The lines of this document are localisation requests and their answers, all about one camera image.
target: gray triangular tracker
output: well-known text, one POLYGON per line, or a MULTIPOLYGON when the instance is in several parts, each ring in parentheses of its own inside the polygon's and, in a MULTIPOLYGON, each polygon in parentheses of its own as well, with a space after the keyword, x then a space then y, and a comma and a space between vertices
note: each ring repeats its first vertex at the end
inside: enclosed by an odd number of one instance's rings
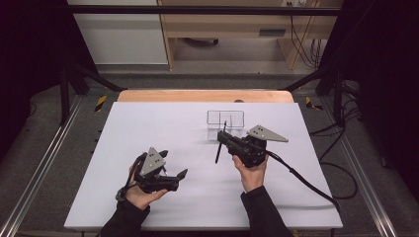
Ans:
POLYGON ((140 175, 146 176, 154 170, 164 166, 165 163, 166 162, 164 161, 163 157, 161 157, 161 155, 154 149, 154 147, 150 147, 147 153, 147 157, 145 157, 144 165, 142 166, 140 175))
POLYGON ((289 140, 284 138, 283 136, 274 133, 273 131, 269 130, 262 125, 256 125, 252 129, 247 131, 247 134, 261 140, 273 140, 273 141, 282 141, 288 142, 289 140))

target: aluminum rail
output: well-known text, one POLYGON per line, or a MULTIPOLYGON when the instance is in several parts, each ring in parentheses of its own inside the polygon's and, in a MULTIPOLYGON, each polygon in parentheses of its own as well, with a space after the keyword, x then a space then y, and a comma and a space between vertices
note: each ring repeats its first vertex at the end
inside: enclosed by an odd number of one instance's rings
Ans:
POLYGON ((54 139, 46 150, 40 164, 37 167, 34 175, 27 184, 23 194, 21 195, 18 203, 13 209, 12 213, 9 215, 6 222, 0 229, 0 237, 12 237, 18 231, 19 226, 21 225, 26 213, 28 212, 32 202, 35 199, 35 196, 40 189, 42 182, 51 166, 53 160, 55 159, 56 154, 58 153, 59 148, 61 147, 62 142, 64 141, 70 126, 72 126, 74 119, 76 118, 81 103, 83 101, 82 96, 76 96, 72 105, 72 113, 70 118, 67 120, 66 124, 59 127, 58 131, 55 134, 54 139))
MULTIPOLYGON (((328 114, 330 120, 334 122, 335 119, 333 117, 333 113, 331 112, 332 106, 330 105, 329 101, 324 99, 323 97, 320 97, 320 100, 322 104, 325 106, 325 111, 328 114)), ((348 137, 345 134, 343 134, 343 136, 341 137, 340 145, 342 152, 345 154, 348 166, 350 167, 352 174, 357 180, 361 194, 363 195, 366 205, 370 210, 370 214, 373 217, 373 221, 377 226, 379 234, 382 237, 396 237, 397 233, 391 223, 391 220, 388 217, 373 187, 373 184, 371 183, 366 172, 364 171, 353 147, 351 146, 348 137)))
POLYGON ((116 5, 44 5, 43 9, 73 14, 190 14, 190 15, 274 15, 274 16, 353 16, 356 10, 302 7, 233 6, 116 6, 116 5))

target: black jacket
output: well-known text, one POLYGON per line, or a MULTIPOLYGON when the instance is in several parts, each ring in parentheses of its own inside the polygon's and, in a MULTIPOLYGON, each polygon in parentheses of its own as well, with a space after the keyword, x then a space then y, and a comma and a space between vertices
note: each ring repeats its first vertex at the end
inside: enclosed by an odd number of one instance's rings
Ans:
MULTIPOLYGON (((249 217, 252 237, 292 237, 265 187, 260 187, 247 194, 243 193, 241 200, 249 217)), ((114 215, 105 224, 98 236, 140 236, 141 224, 149 212, 150 207, 146 210, 140 210, 128 200, 119 202, 114 215)))

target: white tabletop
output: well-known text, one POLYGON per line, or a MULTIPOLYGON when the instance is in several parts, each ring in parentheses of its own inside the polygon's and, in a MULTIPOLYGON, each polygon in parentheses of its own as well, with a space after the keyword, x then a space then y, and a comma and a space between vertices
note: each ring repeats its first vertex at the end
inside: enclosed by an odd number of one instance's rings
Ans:
MULTIPOLYGON (((170 176, 188 169, 177 192, 151 205, 143 229, 246 229, 248 217, 240 194, 240 175, 231 155, 208 141, 207 111, 243 111, 245 131, 257 124, 284 136, 288 143, 268 141, 267 149, 330 195, 304 120, 295 103, 133 103, 113 104, 86 175, 64 226, 100 229, 113 215, 115 195, 128 168, 150 146, 168 150, 170 176)), ((265 187, 288 228, 339 228, 334 205, 307 188, 283 165, 270 158, 265 187)))

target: person's hand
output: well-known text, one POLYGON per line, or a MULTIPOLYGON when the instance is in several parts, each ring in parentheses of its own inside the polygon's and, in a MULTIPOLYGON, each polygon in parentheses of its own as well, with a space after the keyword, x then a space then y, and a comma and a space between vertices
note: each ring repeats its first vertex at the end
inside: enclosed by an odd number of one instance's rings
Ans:
POLYGON ((243 184, 243 188, 246 193, 263 186, 268 157, 269 156, 266 155, 265 161, 259 166, 246 168, 238 156, 233 156, 234 166, 240 172, 241 183, 243 184))
POLYGON ((126 191, 126 199, 137 208, 145 210, 152 202, 161 199, 167 192, 167 190, 161 190, 152 194, 147 194, 138 185, 135 185, 126 191))

